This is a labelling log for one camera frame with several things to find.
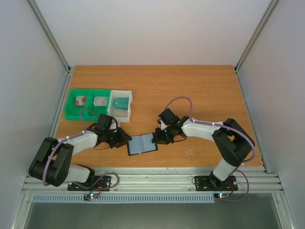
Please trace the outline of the black leather card holder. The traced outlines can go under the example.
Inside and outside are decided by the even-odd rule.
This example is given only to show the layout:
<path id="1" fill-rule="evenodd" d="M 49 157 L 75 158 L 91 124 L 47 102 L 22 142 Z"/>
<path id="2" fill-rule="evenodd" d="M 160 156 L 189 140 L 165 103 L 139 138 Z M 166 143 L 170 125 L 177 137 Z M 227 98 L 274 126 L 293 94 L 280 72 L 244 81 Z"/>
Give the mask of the black leather card holder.
<path id="1" fill-rule="evenodd" d="M 132 136 L 131 141 L 127 144 L 127 152 L 129 156 L 140 155 L 152 151 L 157 151 L 158 146 L 152 142 L 153 133 Z"/>

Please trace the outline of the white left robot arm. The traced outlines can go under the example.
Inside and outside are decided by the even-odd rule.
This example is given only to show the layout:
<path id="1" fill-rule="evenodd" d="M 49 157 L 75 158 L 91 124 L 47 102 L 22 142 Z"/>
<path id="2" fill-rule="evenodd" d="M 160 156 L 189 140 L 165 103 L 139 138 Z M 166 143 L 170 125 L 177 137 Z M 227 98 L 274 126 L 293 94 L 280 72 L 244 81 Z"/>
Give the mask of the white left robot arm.
<path id="1" fill-rule="evenodd" d="M 97 183 L 94 170 L 82 165 L 73 166 L 72 156 L 101 143 L 106 143 L 109 148 L 119 148 L 131 140 L 131 136 L 119 127 L 114 117 L 102 114 L 97 122 L 85 127 L 78 134 L 61 139 L 45 138 L 29 167 L 28 174 L 42 181 L 44 186 L 59 187 L 64 182 L 71 182 L 90 190 Z"/>

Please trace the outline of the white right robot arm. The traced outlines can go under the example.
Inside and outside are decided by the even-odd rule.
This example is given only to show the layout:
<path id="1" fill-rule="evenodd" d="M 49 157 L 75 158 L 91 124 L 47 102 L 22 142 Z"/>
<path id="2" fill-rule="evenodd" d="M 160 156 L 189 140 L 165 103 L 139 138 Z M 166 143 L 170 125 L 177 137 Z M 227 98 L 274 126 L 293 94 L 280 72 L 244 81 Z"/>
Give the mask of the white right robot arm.
<path id="1" fill-rule="evenodd" d="M 231 118 L 216 123 L 200 121 L 188 116 L 179 118 L 167 108 L 159 115 L 158 123 L 160 127 L 155 129 L 152 139 L 155 144 L 174 143 L 176 136 L 197 137 L 216 144 L 222 159 L 209 175 L 214 189 L 223 188 L 232 172 L 246 161 L 250 152 L 255 151 L 254 141 Z"/>

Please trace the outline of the teal VIP card stack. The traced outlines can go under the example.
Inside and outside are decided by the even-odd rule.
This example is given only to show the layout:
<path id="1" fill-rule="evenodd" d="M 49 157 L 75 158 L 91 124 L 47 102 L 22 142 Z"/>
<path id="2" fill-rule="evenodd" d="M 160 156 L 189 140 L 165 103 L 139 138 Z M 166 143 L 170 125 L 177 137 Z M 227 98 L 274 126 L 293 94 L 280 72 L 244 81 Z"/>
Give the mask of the teal VIP card stack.
<path id="1" fill-rule="evenodd" d="M 128 97 L 116 97 L 113 101 L 114 109 L 127 110 L 129 108 L 129 98 Z"/>

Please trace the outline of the grey card with red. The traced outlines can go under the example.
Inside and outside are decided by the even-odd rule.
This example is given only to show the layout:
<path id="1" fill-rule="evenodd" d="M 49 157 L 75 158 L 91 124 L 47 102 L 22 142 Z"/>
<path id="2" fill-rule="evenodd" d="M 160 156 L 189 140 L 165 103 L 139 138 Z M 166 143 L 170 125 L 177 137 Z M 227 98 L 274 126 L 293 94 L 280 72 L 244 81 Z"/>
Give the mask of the grey card with red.
<path id="1" fill-rule="evenodd" d="M 106 107 L 108 103 L 108 97 L 107 96 L 96 96 L 93 100 L 94 106 L 101 106 Z"/>

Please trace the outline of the red patterned card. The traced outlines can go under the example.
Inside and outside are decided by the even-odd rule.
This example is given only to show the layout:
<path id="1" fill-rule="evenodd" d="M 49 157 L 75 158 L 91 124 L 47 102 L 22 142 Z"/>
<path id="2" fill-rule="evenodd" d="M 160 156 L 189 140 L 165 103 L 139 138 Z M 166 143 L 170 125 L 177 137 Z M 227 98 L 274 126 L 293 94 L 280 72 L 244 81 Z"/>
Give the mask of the red patterned card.
<path id="1" fill-rule="evenodd" d="M 74 104 L 76 106 L 85 106 L 87 97 L 86 96 L 76 96 Z"/>

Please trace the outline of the white plastic bin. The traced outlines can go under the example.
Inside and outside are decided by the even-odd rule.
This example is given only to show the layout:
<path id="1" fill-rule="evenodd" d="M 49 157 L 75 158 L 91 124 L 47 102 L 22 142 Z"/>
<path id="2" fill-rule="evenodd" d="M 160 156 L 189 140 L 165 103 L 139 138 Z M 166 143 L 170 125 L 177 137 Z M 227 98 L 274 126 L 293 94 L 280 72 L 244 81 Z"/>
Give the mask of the white plastic bin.
<path id="1" fill-rule="evenodd" d="M 107 115 L 114 117 L 120 123 L 130 122 L 132 91 L 111 90 Z"/>

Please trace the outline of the green plastic bin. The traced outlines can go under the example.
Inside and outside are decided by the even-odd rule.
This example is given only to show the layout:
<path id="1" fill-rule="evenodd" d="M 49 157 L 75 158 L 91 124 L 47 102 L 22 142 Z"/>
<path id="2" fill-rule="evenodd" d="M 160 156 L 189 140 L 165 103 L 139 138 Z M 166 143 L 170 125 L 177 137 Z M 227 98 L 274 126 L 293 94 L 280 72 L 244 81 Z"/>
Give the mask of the green plastic bin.
<path id="1" fill-rule="evenodd" d="M 111 90 L 105 89 L 70 89 L 64 107 L 64 116 L 68 121 L 80 121 L 80 110 L 89 109 L 96 115 L 87 110 L 81 112 L 84 121 L 97 121 L 101 114 L 106 115 L 109 105 Z M 94 105 L 94 99 L 106 99 L 105 104 Z"/>

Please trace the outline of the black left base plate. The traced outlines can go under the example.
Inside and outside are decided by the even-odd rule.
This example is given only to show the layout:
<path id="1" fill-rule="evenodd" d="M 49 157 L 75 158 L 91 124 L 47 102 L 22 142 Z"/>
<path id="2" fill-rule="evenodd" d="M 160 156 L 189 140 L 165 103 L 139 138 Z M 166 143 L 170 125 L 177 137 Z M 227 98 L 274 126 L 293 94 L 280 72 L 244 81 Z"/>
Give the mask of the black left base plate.
<path id="1" fill-rule="evenodd" d="M 68 184 L 68 191 L 109 191 L 112 185 L 112 177 L 109 175 L 103 176 L 100 178 L 99 176 L 95 176 L 91 181 L 85 183 L 76 183 L 71 182 Z"/>

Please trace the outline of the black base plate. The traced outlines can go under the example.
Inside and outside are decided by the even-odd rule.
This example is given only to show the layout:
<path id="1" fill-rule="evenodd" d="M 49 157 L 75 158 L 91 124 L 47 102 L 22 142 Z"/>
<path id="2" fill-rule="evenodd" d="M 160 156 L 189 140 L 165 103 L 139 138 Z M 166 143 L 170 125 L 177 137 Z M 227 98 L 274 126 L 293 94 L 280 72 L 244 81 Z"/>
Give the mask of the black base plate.
<path id="1" fill-rule="evenodd" d="M 68 191 L 109 191 L 112 185 L 112 177 L 109 175 L 103 176 L 100 178 L 99 176 L 95 176 L 91 181 L 85 183 L 76 183 L 71 182 L 68 184 Z"/>
<path id="2" fill-rule="evenodd" d="M 219 181 L 211 176 L 194 176 L 193 183 L 196 191 L 237 191 L 235 176 L 229 176 L 225 181 Z"/>

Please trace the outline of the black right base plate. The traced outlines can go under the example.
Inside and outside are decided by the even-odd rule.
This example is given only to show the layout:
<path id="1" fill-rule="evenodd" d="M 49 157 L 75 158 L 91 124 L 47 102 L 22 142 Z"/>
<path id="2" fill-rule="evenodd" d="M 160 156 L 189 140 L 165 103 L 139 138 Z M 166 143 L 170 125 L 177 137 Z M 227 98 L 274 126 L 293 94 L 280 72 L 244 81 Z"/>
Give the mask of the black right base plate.
<path id="1" fill-rule="evenodd" d="M 225 181 L 219 181 L 211 176 L 194 176 L 193 183 L 196 191 L 237 191 L 235 176 L 229 176 Z"/>

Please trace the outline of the grey aluminium frame rail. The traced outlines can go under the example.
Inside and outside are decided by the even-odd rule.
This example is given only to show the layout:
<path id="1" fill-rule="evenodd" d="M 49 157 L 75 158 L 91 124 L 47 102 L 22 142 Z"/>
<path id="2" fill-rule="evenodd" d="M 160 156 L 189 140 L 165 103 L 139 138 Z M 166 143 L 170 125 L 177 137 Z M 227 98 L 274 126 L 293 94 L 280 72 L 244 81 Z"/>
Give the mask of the grey aluminium frame rail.
<path id="1" fill-rule="evenodd" d="M 41 10 L 39 9 L 38 4 L 36 3 L 35 0 L 27 0 L 27 2 L 29 4 L 30 8 L 32 9 L 35 17 L 37 18 L 39 24 L 41 25 L 44 33 L 46 34 L 48 40 L 50 41 L 52 47 L 54 48 L 56 54 L 58 55 L 64 69 L 66 70 L 66 72 L 69 73 L 71 67 L 69 66 L 66 58 L 64 57 L 56 39 L 55 39 L 55 37 L 53 36 L 53 34 L 52 34 L 52 32 L 51 32 L 51 30 L 50 30 L 50 28 L 49 28 L 49 26 L 46 22 Z"/>

